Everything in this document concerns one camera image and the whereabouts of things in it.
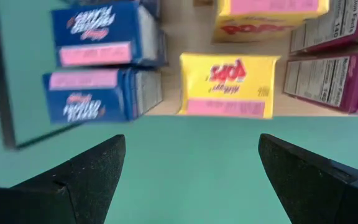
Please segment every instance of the wooden surface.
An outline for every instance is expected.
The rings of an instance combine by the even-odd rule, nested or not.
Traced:
[[[170,65],[162,68],[163,102],[149,115],[174,115],[180,107],[180,59],[183,52],[218,54],[281,55],[275,74],[274,116],[344,116],[337,111],[294,99],[282,93],[289,35],[267,42],[247,44],[212,44],[213,7],[194,7],[192,0],[163,0],[162,29],[167,33]]]

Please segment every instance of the kellogg's logo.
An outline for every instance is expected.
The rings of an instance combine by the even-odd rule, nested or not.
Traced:
[[[281,32],[287,29],[293,29],[294,26],[276,26],[273,24],[262,24],[260,26],[255,26],[252,24],[239,25],[239,26],[222,26],[221,29],[224,30],[227,34],[233,35],[238,32],[242,33],[261,33],[261,32]]]
[[[80,12],[67,21],[67,29],[71,29],[71,34],[83,33],[81,40],[87,38],[101,40],[109,34],[109,29],[103,27],[110,26],[115,18],[116,14],[112,14],[112,6],[106,6],[100,9]]]
[[[247,72],[240,59],[234,62],[234,65],[215,65],[211,68],[210,82],[226,83],[230,82],[243,82],[246,78]]]
[[[244,82],[247,76],[244,64],[240,59],[234,65],[215,65],[211,68],[209,82],[218,82],[217,85],[209,89],[209,92],[221,91],[223,94],[234,94],[240,90],[238,83]]]

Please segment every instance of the yellow cereal box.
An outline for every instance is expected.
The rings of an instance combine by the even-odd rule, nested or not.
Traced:
[[[272,118],[279,57],[184,53],[179,114]]]
[[[218,0],[213,41],[281,37],[328,10],[329,0]]]

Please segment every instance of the corn pops box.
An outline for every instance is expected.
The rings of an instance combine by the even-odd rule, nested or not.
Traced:
[[[281,37],[328,12],[329,0],[218,0],[214,42]]]
[[[178,114],[272,118],[279,57],[182,54]]]
[[[57,62],[87,65],[166,64],[165,34],[134,1],[52,11]]]

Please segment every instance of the pink label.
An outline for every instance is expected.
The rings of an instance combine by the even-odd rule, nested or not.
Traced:
[[[62,47],[59,51],[62,66],[105,65],[131,62],[131,43],[93,44]]]
[[[263,118],[265,102],[246,100],[189,99],[187,114]]]
[[[49,81],[50,90],[72,90],[89,88],[114,88],[117,85],[117,70],[93,72],[56,72]]]
[[[317,11],[318,0],[232,0],[231,14]]]

